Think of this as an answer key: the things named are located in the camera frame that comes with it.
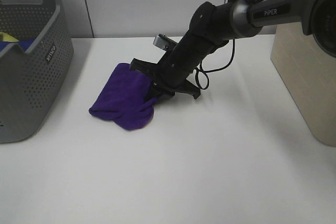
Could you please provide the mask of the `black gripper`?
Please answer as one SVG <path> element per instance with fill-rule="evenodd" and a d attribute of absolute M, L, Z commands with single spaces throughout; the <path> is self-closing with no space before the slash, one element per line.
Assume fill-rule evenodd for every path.
<path fill-rule="evenodd" d="M 145 101 L 170 99 L 176 93 L 201 95 L 199 87 L 187 77 L 201 61 L 216 50 L 216 45 L 202 36 L 186 33 L 172 51 L 166 51 L 158 63 L 133 59 L 130 70 L 141 72 L 151 79 Z"/>

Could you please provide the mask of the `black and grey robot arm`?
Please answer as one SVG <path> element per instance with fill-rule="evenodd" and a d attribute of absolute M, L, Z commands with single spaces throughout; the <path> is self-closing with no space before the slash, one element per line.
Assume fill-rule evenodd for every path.
<path fill-rule="evenodd" d="M 200 87 L 187 78 L 206 56 L 230 40 L 256 36 L 265 26 L 297 22 L 304 35 L 312 35 L 325 53 L 335 56 L 335 0 L 228 0 L 219 6 L 205 2 L 179 42 L 158 36 L 165 54 L 157 63 L 131 61 L 130 70 L 144 75 L 136 92 L 147 101 L 176 93 L 198 98 Z"/>

